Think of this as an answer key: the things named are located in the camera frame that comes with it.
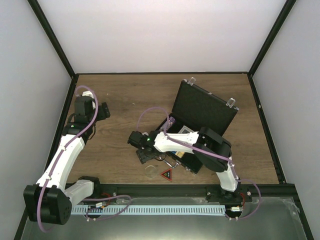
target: gray floor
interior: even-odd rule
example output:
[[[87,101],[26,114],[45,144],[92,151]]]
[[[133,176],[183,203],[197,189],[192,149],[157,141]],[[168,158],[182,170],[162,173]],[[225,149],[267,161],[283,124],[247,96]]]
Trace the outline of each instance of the gray floor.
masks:
[[[254,208],[256,204],[247,205]],[[263,198],[259,210],[250,218],[228,221],[223,216],[134,215],[106,221],[87,222],[73,215],[66,225],[50,233],[28,221],[23,240],[303,240],[302,224],[291,199]]]

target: black frame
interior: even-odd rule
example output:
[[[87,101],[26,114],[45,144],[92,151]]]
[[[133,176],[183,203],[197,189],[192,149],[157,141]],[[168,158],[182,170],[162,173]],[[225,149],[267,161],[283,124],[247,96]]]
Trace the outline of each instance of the black frame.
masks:
[[[71,77],[71,83],[69,86],[69,90],[67,93],[67,97],[64,102],[63,110],[58,122],[58,126],[54,135],[53,143],[49,152],[48,160],[46,163],[46,167],[50,164],[50,161],[54,157],[55,152],[58,149],[58,145],[60,142],[60,137],[62,134],[62,130],[64,124],[67,119],[67,114],[71,105],[73,93],[75,91],[78,78],[80,75],[93,74],[93,73],[77,73],[75,74],[72,66],[69,63],[69,60],[64,53],[55,33],[53,32],[44,12],[41,9],[37,0],[28,0],[31,8],[33,9],[36,17],[38,18],[40,24],[42,25],[45,33],[50,39],[54,49],[56,50],[58,56],[61,59],[61,62],[65,66],[67,72]],[[256,103],[256,107],[260,116],[260,120],[262,123],[262,127],[264,130],[264,134],[269,146],[269,150],[271,153],[271,157],[273,160],[274,168],[278,177],[278,181],[280,184],[259,184],[258,187],[261,191],[261,195],[263,197],[292,197],[295,205],[300,209],[299,217],[302,222],[305,234],[307,239],[312,240],[313,235],[311,233],[306,215],[304,213],[303,207],[301,205],[296,187],[294,184],[290,184],[286,182],[286,178],[284,172],[281,167],[281,163],[279,161],[279,157],[268,127],[268,123],[265,118],[264,111],[261,107],[261,103],[259,100],[258,93],[256,91],[256,87],[253,81],[253,76],[257,71],[259,65],[261,64],[264,56],[266,55],[268,49],[270,48],[273,40],[277,36],[277,33],[281,29],[281,26],[285,22],[287,16],[289,15],[291,9],[293,8],[296,0],[286,0],[281,12],[279,13],[270,33],[268,34],[264,44],[261,47],[252,67],[249,72],[133,72],[133,73],[95,73],[95,74],[109,74],[109,75],[117,75],[117,74],[247,74],[249,84],[251,86],[252,94]],[[245,185],[249,188],[253,197],[258,196],[257,190],[252,185]],[[201,184],[201,185],[191,185],[191,184],[183,184],[183,185],[158,185],[158,184],[102,184],[102,188],[105,192],[117,194],[128,194],[132,197],[206,197],[207,192],[215,192],[215,190],[220,189],[219,184]],[[20,240],[23,234],[23,230],[27,221],[27,212],[24,211],[20,224],[18,226],[16,235],[14,237],[15,240]]]

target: black box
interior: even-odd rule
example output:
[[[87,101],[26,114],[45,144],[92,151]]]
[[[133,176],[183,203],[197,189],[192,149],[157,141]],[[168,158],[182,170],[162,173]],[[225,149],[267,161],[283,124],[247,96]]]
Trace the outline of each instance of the black box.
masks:
[[[201,127],[209,127],[222,136],[239,110],[239,108],[233,106],[234,103],[235,100],[233,98],[226,102],[211,92],[193,84],[191,80],[185,79],[181,81],[172,112],[169,115],[169,117],[175,119],[175,123],[167,132],[176,134],[183,126],[190,128],[194,132],[199,131]],[[166,121],[167,119],[156,130],[159,130]],[[194,174],[197,174],[203,165],[191,153],[184,153],[182,158],[173,152],[167,152],[167,154]]]

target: red triangle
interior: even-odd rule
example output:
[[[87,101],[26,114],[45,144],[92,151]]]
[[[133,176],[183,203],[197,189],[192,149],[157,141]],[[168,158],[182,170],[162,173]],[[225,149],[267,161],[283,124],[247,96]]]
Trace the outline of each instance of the red triangle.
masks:
[[[168,170],[163,171],[160,173],[161,177],[164,177],[165,179],[172,182],[172,168],[169,168]]]

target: wooden surface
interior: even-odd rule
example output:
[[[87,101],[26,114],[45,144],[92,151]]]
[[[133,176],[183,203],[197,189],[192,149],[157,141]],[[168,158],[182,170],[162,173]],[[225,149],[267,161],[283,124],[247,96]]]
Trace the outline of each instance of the wooden surface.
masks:
[[[81,176],[92,176],[106,184],[218,184],[217,175],[204,166],[197,175],[178,166],[172,171],[172,182],[160,175],[149,179],[145,175],[148,165],[154,165],[158,173],[168,169],[168,165],[156,160],[141,164],[136,149],[127,144],[140,114],[153,106],[163,107],[170,113],[181,80],[190,77],[196,78],[198,86],[226,101],[236,99],[235,105],[240,110],[224,138],[232,144],[233,163],[240,178],[251,179],[257,184],[277,184],[266,137],[245,74],[81,75],[77,85],[92,88],[99,103],[107,102],[111,117],[97,122],[96,134],[76,159],[68,183]],[[74,112],[73,101],[74,98],[69,114]],[[164,118],[163,112],[153,110],[144,115],[139,130],[155,130]]]

